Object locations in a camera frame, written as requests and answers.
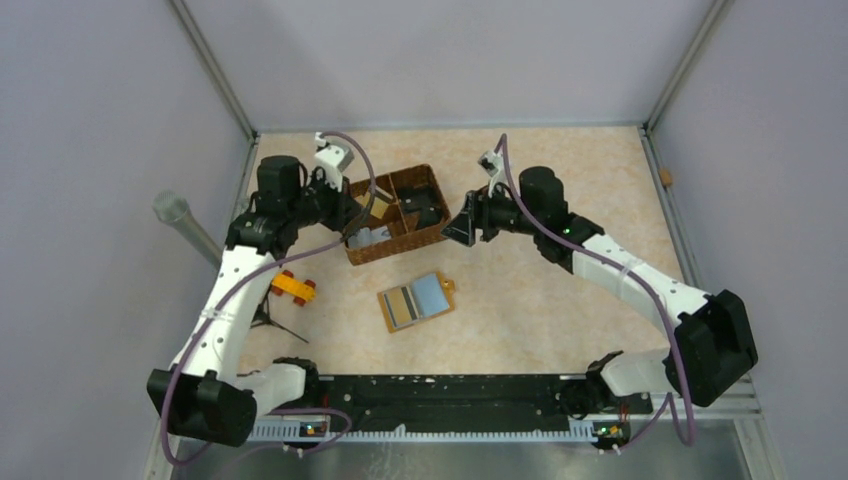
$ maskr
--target floor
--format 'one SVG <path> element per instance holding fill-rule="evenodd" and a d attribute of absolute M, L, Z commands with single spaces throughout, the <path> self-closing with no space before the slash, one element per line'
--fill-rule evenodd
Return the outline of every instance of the floor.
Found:
<path fill-rule="evenodd" d="M 659 270 L 681 273 L 635 127 L 508 129 L 517 175 L 552 168 L 571 210 L 595 221 L 626 249 Z M 377 174 L 430 164 L 455 214 L 465 192 L 488 182 L 477 165 L 501 130 L 355 132 Z M 275 154 L 312 167 L 312 134 L 263 135 L 256 166 Z M 357 159 L 345 172 L 367 177 Z M 255 189 L 255 178 L 251 190 Z M 338 238 L 304 229 L 290 254 Z M 540 257 L 529 237 L 502 233 L 473 248 L 445 241 L 360 266 L 343 248 L 287 266 L 317 284 L 301 308 L 273 297 L 271 313 L 309 340 L 272 327 L 249 334 L 240 369 L 261 369 L 281 356 L 315 361 L 324 374 L 472 374 L 582 372 L 614 350 L 667 346 L 647 320 L 618 299 Z M 456 310 L 390 334 L 377 292 L 439 270 L 456 283 Z"/>

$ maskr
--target table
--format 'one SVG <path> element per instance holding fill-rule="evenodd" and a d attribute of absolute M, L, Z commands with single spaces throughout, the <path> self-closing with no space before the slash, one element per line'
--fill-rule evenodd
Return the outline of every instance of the table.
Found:
<path fill-rule="evenodd" d="M 593 220 L 630 252 L 672 277 L 681 273 L 636 127 L 506 129 L 514 174 L 546 165 L 565 185 L 571 210 Z M 502 130 L 352 132 L 376 173 L 430 164 L 452 214 L 465 192 L 486 184 L 477 165 Z M 287 154 L 314 165 L 312 133 L 263 134 L 262 158 Z M 345 172 L 367 177 L 360 159 Z M 256 188 L 255 177 L 249 191 Z M 290 254 L 338 239 L 321 226 L 301 230 Z M 583 372 L 614 350 L 667 347 L 664 336 L 607 291 L 572 277 L 538 254 L 532 239 L 502 233 L 473 248 L 444 241 L 353 267 L 342 247 L 285 268 L 317 284 L 305 307 L 271 296 L 272 317 L 309 340 L 274 327 L 248 335 L 242 372 L 281 356 L 315 361 L 323 374 L 520 374 Z M 377 292 L 425 273 L 456 282 L 456 311 L 389 334 Z"/>

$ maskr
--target gray wall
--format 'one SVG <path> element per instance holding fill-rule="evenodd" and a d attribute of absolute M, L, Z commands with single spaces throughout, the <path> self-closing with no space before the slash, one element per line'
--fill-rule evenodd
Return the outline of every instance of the gray wall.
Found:
<path fill-rule="evenodd" d="M 166 2 L 0 2 L 0 478 L 141 475 L 214 279 L 149 205 L 223 239 L 246 148 Z"/>
<path fill-rule="evenodd" d="M 709 287 L 748 304 L 790 478 L 844 478 L 848 3 L 736 2 L 657 142 Z"/>
<path fill-rule="evenodd" d="M 641 122 L 711 0 L 189 0 L 259 130 Z"/>

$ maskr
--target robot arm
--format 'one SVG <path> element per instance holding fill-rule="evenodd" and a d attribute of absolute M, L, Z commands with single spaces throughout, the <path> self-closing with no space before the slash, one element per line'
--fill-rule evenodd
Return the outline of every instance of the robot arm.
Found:
<path fill-rule="evenodd" d="M 622 248 L 592 221 L 568 210 L 562 182 L 547 167 L 531 167 L 519 176 L 522 201 L 533 216 L 561 238 L 624 266 L 620 271 L 585 253 L 551 240 L 521 213 L 505 185 L 504 159 L 492 151 L 479 163 L 489 174 L 488 187 L 466 194 L 460 213 L 443 235 L 472 246 L 477 230 L 484 242 L 501 230 L 531 235 L 539 253 L 569 273 L 604 287 L 665 333 L 659 311 L 628 271 L 642 277 L 658 294 L 674 328 L 695 405 L 712 404 L 757 362 L 757 352 L 745 306 L 724 290 L 710 295 L 659 272 Z M 668 349 L 614 352 L 594 362 L 587 380 L 596 395 L 622 397 L 639 392 L 680 391 L 678 374 Z M 595 398 L 592 402 L 602 402 Z"/>
<path fill-rule="evenodd" d="M 346 192 L 342 171 L 353 158 L 347 147 L 316 136 L 317 167 L 307 177 L 294 157 L 264 158 L 257 170 L 258 190 L 248 211 L 229 227 L 221 268 L 192 338 L 176 355 L 169 370 L 153 370 L 148 394 L 159 414 L 173 375 L 176 390 L 168 431 L 224 445 L 238 446 L 250 434 L 255 418 L 303 395 L 307 372 L 298 362 L 275 362 L 261 372 L 238 376 L 238 360 L 250 324 L 284 258 L 297 240 L 298 229 L 322 223 L 333 231 L 359 215 L 361 207 Z M 245 277 L 266 268 L 245 283 Z M 237 283 L 243 287 L 216 309 Z M 211 323 L 181 372 L 175 372 L 189 343 L 207 319 Z"/>

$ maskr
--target purple cable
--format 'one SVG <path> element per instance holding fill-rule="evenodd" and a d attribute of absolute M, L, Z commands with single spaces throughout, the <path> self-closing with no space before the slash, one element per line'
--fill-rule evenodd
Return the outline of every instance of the purple cable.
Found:
<path fill-rule="evenodd" d="M 341 138 L 342 140 L 353 145 L 356 151 L 359 152 L 359 155 L 362 157 L 362 161 L 365 162 L 365 168 L 368 169 L 368 176 L 371 180 L 368 185 L 368 191 L 371 193 L 371 197 L 373 198 L 377 191 L 377 177 L 374 174 L 374 167 L 371 165 L 371 160 L 368 158 L 368 155 L 365 153 L 365 150 L 362 148 L 362 146 L 359 145 L 356 140 L 342 132 L 324 132 L 324 136 Z M 215 305 L 215 310 L 219 311 L 224 308 L 227 302 L 230 301 L 230 299 L 233 297 L 233 295 L 235 295 L 237 291 L 239 291 L 239 289 L 247 285 L 247 283 L 253 280 L 254 278 L 267 272 L 268 270 L 279 268 L 289 262 L 294 262 L 296 260 L 326 252 L 327 250 L 341 245 L 343 241 L 343 239 L 339 239 L 338 241 L 328 243 L 323 247 L 318 247 L 316 249 L 309 250 L 308 252 L 292 255 L 291 257 L 282 258 L 274 263 L 270 263 L 268 265 L 257 268 L 256 270 L 248 273 L 244 276 L 244 278 L 236 282 L 236 284 L 233 285 L 233 288 L 228 290 L 227 293 L 225 293 L 221 297 L 221 300 Z M 189 341 L 188 346 L 186 347 L 185 353 L 182 357 L 180 357 L 180 360 L 177 362 L 177 366 L 174 369 L 174 373 L 171 375 L 171 381 L 168 382 L 168 388 L 167 390 L 165 390 L 165 399 L 162 401 L 162 415 L 159 422 L 159 440 L 162 443 L 162 452 L 165 454 L 165 459 L 168 460 L 170 464 L 177 467 L 186 466 L 191 462 L 197 460 L 212 445 L 211 442 L 207 443 L 206 445 L 201 447 L 200 450 L 195 452 L 195 454 L 191 457 L 185 460 L 180 460 L 174 455 L 174 452 L 171 451 L 171 445 L 168 442 L 168 418 L 170 418 L 171 414 L 171 401 L 174 398 L 174 390 L 176 390 L 177 388 L 177 378 L 179 378 L 180 372 L 182 372 L 183 368 L 185 368 L 186 363 L 188 363 L 189 358 L 191 358 L 192 354 L 194 353 L 194 350 L 197 348 L 197 344 L 200 343 L 200 339 L 203 338 L 203 335 L 206 333 L 206 330 L 209 329 L 210 325 L 212 325 L 212 317 L 207 318 L 206 321 L 204 321 L 203 324 L 200 326 L 200 328 L 197 329 L 197 332 L 192 335 L 191 340 Z"/>
<path fill-rule="evenodd" d="M 533 224 L 536 228 L 539 229 L 540 232 L 544 233 L 551 240 L 559 243 L 560 245 L 570 248 L 575 252 L 582 253 L 588 257 L 594 258 L 595 260 L 601 262 L 602 264 L 607 264 L 612 266 L 618 271 L 624 271 L 624 265 L 607 258 L 603 255 L 597 254 L 595 252 L 586 250 L 585 248 L 577 245 L 575 243 L 569 242 L 564 238 L 559 237 L 554 232 L 547 229 L 541 222 L 536 220 L 536 217 L 530 213 L 530 210 L 524 205 L 524 201 L 521 200 L 521 196 L 518 194 L 518 189 L 515 188 L 515 181 L 512 178 L 512 172 L 509 168 L 509 151 L 507 147 L 507 136 L 506 134 L 501 134 L 501 138 L 498 140 L 498 145 L 501 147 L 501 151 L 503 152 L 504 158 L 504 170 L 506 173 L 506 180 L 509 183 L 509 189 L 512 193 L 512 197 L 515 199 L 515 203 L 518 204 L 518 208 L 521 210 L 521 213 L 530 220 L 530 223 Z M 689 380 L 686 378 L 686 371 L 683 369 L 683 358 L 680 355 L 680 347 L 677 345 L 677 340 L 674 337 L 674 327 L 671 325 L 671 319 L 668 317 L 668 312 L 666 312 L 665 307 L 662 304 L 662 300 L 660 300 L 657 292 L 651 288 L 651 285 L 645 281 L 644 278 L 636 274 L 633 270 L 627 271 L 627 276 L 632 278 L 636 283 L 639 284 L 645 292 L 651 297 L 654 304 L 657 306 L 657 310 L 660 313 L 660 318 L 662 319 L 663 326 L 665 327 L 666 336 L 668 336 L 668 343 L 671 350 L 671 356 L 674 359 L 674 366 L 677 369 L 677 373 L 680 378 L 680 389 L 682 390 L 681 396 L 683 397 L 683 408 L 686 410 L 686 426 L 688 430 L 688 436 L 684 437 L 682 431 L 680 430 L 680 423 L 677 419 L 677 409 L 674 405 L 674 397 L 671 393 L 666 395 L 666 400 L 663 402 L 663 406 L 661 409 L 657 410 L 657 413 L 654 415 L 654 418 L 648 422 L 648 425 L 639 431 L 639 433 L 634 437 L 634 440 L 641 437 L 642 434 L 648 430 L 648 428 L 652 427 L 659 416 L 662 414 L 662 411 L 665 410 L 666 406 L 671 406 L 671 416 L 672 421 L 674 422 L 674 428 L 677 431 L 677 436 L 680 438 L 680 441 L 686 446 L 692 446 L 695 443 L 695 435 L 696 435 L 696 427 L 695 427 L 695 413 L 692 409 L 692 396 L 689 392 Z"/>
<path fill-rule="evenodd" d="M 303 450 L 303 456 L 304 457 L 306 455 L 309 455 L 309 454 L 312 454 L 312 453 L 318 453 L 321 450 L 325 450 L 325 449 L 329 448 L 330 446 L 332 446 L 332 444 L 336 443 L 340 438 L 342 438 L 348 432 L 350 432 L 350 429 L 353 426 L 353 421 L 350 419 L 348 414 L 346 414 L 345 412 L 343 412 L 341 410 L 336 410 L 335 408 L 288 408 L 288 409 L 287 408 L 281 408 L 281 409 L 278 409 L 278 410 L 273 410 L 272 412 L 269 413 L 269 415 L 314 415 L 314 414 L 336 415 L 338 417 L 342 417 L 345 421 L 345 427 L 342 429 L 341 432 L 333 435 L 333 437 L 330 438 L 329 440 L 327 440 L 326 442 L 319 443 L 315 447 L 312 447 L 308 450 Z M 281 447 L 282 447 L 282 445 L 279 445 L 279 444 L 276 444 L 276 443 L 271 443 L 271 444 L 264 444 L 264 445 L 259 445 L 257 447 L 251 448 L 250 450 L 242 453 L 241 455 L 239 455 L 236 458 L 227 462 L 227 464 L 224 465 L 224 467 L 221 470 L 219 470 L 218 473 L 216 473 L 215 476 L 212 477 L 212 478 L 213 479 L 214 478 L 220 478 L 229 469 L 233 468 L 234 465 L 241 462 L 245 458 L 253 455 L 254 453 L 258 453 L 258 452 L 261 452 L 263 450 L 271 450 L 271 449 L 281 450 Z M 290 448 L 288 451 L 289 452 L 297 452 L 297 449 Z"/>

